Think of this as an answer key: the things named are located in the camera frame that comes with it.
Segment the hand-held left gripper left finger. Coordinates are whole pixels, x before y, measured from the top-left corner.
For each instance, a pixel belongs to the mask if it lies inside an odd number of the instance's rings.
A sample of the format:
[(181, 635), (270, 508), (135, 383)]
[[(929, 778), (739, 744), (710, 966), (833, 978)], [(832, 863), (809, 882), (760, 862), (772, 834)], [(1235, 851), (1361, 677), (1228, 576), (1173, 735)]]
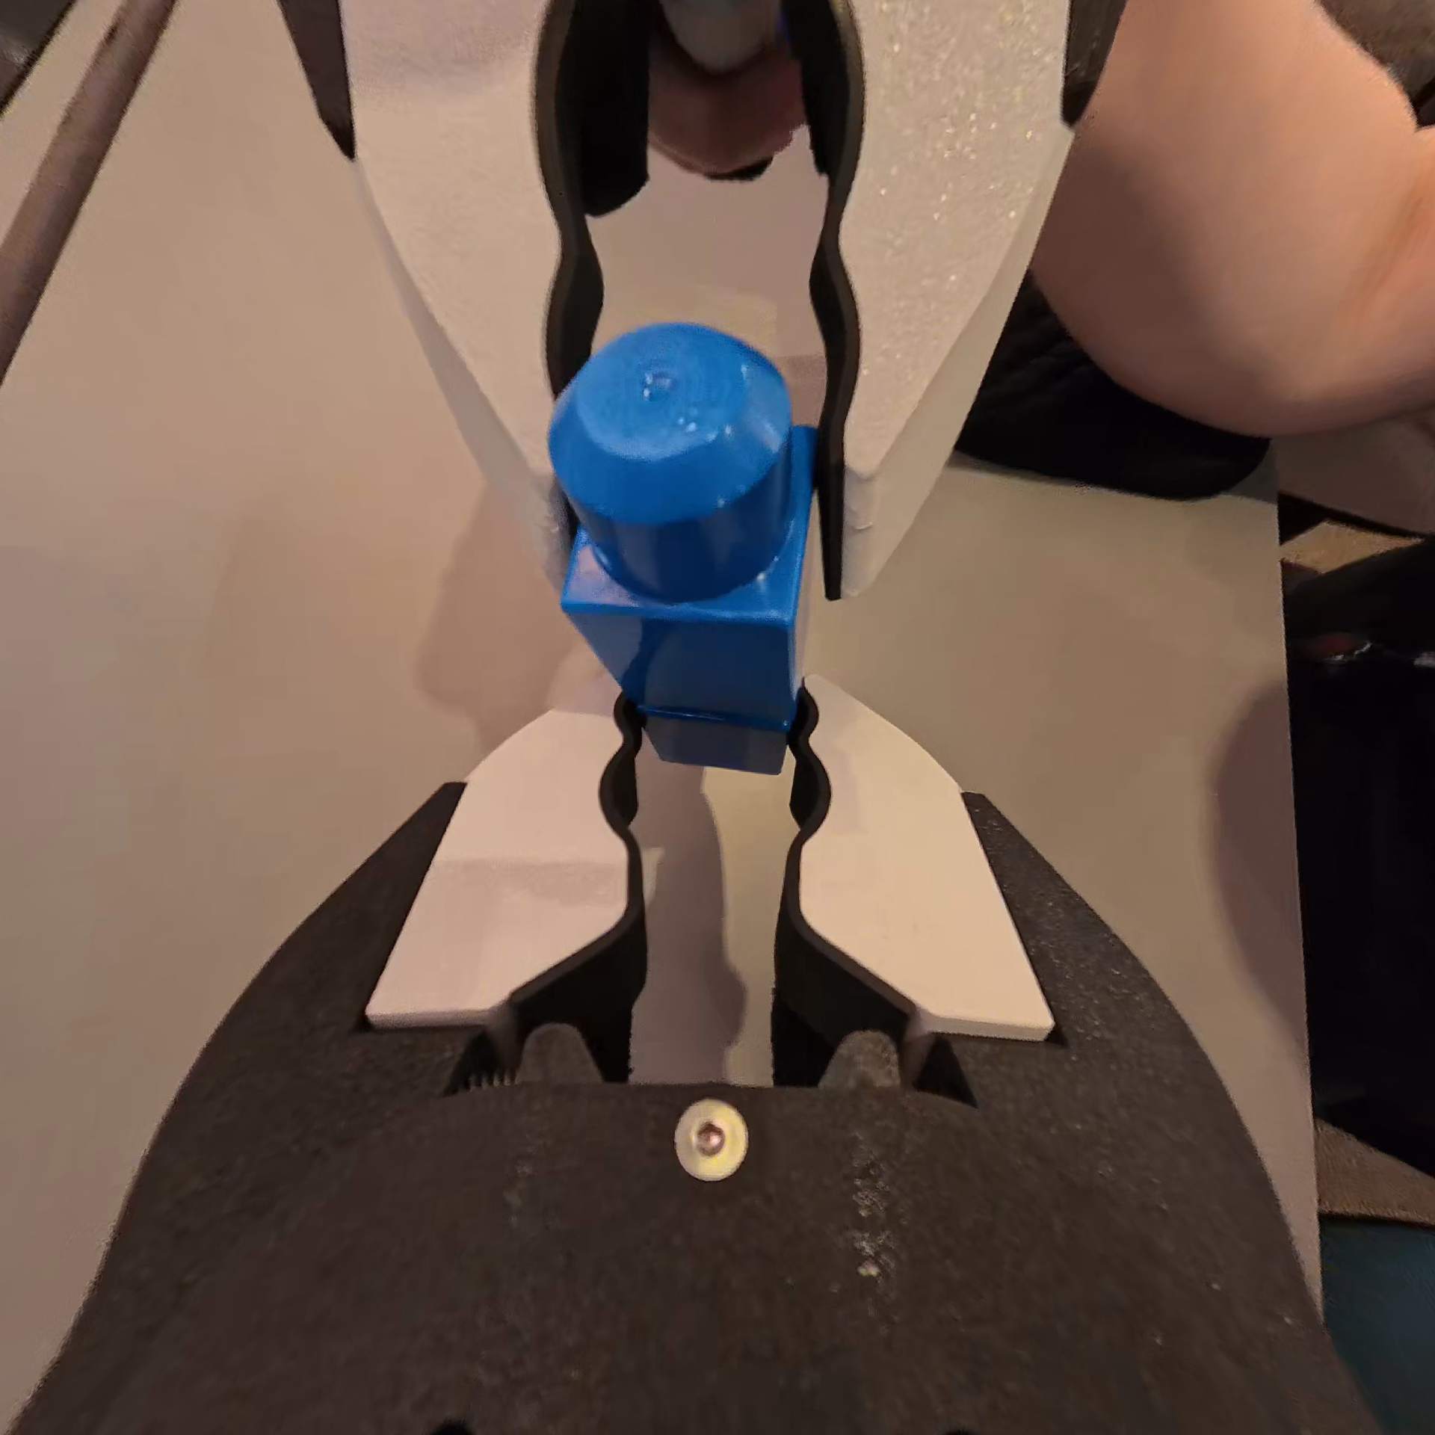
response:
[(367, 1000), (372, 1029), (473, 1029), (516, 1053), (569, 1026), (594, 1055), (630, 1051), (640, 737), (630, 703), (572, 701), (471, 771)]

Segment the black oval pad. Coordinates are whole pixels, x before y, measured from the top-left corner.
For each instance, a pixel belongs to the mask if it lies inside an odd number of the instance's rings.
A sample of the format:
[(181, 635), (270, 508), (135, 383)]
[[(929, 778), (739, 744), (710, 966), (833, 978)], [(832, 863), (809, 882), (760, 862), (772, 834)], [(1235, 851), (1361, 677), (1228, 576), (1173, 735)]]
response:
[(1114, 383), (1025, 276), (956, 440), (1001, 471), (1166, 501), (1237, 489), (1269, 440), (1184, 419)]

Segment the person's black shirt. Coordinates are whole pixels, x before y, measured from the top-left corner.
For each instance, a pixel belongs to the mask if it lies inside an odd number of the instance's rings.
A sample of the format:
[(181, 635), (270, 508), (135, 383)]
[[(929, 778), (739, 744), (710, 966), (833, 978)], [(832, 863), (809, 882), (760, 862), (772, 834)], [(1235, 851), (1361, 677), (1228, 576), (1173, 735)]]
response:
[(1433, 549), (1284, 602), (1307, 1027), (1319, 1104), (1431, 1138)]

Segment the person's right forearm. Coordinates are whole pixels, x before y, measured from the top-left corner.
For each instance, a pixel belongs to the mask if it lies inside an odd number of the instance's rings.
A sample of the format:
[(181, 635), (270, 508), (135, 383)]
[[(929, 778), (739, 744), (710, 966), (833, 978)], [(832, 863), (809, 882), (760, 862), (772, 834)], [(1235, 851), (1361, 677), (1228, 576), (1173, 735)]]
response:
[(1182, 418), (1293, 438), (1430, 412), (1431, 146), (1319, 4), (1125, 4), (1030, 274)]

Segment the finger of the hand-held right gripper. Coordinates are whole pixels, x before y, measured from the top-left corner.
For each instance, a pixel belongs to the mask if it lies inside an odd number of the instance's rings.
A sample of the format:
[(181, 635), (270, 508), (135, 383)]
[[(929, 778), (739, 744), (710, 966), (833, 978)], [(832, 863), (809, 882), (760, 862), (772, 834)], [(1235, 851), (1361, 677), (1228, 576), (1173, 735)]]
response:
[(550, 418), (603, 310), (589, 221), (647, 178), (647, 4), (345, 2), (355, 177), (481, 477), (567, 571)]
[(955, 450), (1071, 146), (1067, 2), (791, 4), (827, 184), (809, 296), (828, 600), (873, 583)]

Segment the person's right hand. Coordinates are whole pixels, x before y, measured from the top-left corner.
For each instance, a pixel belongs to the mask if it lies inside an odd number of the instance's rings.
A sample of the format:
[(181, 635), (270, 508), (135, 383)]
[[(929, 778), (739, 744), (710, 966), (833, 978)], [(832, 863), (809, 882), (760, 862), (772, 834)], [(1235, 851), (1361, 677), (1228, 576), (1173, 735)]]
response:
[(806, 127), (801, 69), (780, 42), (712, 74), (666, 35), (651, 43), (649, 146), (692, 175), (763, 168)]

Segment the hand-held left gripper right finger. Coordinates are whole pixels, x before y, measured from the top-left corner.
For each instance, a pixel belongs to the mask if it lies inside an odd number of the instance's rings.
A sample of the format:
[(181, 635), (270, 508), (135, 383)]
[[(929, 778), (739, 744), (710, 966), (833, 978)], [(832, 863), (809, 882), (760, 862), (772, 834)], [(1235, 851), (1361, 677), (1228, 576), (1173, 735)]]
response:
[(938, 1038), (1045, 1043), (1055, 1021), (958, 781), (818, 676), (789, 749), (777, 1060), (816, 1062), (856, 1033), (905, 1062)]

